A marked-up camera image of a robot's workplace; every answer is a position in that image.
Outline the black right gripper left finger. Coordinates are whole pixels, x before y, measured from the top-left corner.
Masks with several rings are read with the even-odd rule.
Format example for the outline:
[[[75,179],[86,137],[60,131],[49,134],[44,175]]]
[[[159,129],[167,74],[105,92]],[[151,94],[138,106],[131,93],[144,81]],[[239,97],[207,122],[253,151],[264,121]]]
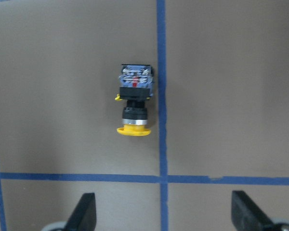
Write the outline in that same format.
[[[97,224],[95,193],[84,193],[69,217],[64,231],[94,231]]]

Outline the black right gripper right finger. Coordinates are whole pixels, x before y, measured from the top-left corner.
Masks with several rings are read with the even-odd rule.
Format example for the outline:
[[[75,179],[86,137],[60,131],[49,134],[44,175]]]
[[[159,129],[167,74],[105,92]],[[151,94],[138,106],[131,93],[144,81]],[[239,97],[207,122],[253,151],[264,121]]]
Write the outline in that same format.
[[[271,219],[244,191],[232,191],[231,221],[237,231],[270,231]]]

